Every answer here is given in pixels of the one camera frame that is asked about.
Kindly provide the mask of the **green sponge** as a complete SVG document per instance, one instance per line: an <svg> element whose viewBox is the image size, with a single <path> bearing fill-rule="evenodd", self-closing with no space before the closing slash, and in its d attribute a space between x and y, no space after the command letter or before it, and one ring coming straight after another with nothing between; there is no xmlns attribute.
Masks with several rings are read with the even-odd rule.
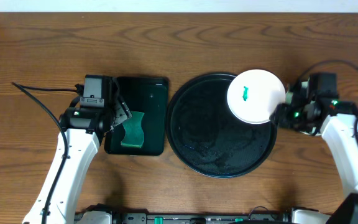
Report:
<svg viewBox="0 0 358 224"><path fill-rule="evenodd" d="M142 129L143 112L132 111L132 117L123 122L125 130L124 138L121 141L122 147L141 148L144 145L145 136Z"/></svg>

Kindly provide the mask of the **white pink plate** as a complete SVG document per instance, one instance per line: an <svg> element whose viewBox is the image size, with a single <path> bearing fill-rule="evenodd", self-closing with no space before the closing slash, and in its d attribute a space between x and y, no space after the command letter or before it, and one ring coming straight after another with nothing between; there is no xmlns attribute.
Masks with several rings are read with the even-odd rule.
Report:
<svg viewBox="0 0 358 224"><path fill-rule="evenodd" d="M264 124L276 107L285 102L285 87L273 73L262 70L247 70L230 83L227 104L232 114L249 124Z"/></svg>

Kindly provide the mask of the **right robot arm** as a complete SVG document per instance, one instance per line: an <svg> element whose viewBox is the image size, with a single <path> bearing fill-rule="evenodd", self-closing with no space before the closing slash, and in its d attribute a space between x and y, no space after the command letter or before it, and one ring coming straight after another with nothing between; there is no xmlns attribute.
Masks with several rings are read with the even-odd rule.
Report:
<svg viewBox="0 0 358 224"><path fill-rule="evenodd" d="M315 136L328 145L339 173L345 200L332 215L296 208L293 223L358 223L358 109L339 100L335 90L296 91L275 94L268 102L270 120L281 128Z"/></svg>

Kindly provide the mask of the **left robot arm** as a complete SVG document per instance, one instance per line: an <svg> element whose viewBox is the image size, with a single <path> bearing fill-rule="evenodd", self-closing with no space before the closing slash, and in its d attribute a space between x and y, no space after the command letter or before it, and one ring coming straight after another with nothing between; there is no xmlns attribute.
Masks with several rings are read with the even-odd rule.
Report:
<svg viewBox="0 0 358 224"><path fill-rule="evenodd" d="M87 170L104 134L132 115L122 96L105 105L103 98L80 98L60 117L62 132L50 170L23 223L74 223Z"/></svg>

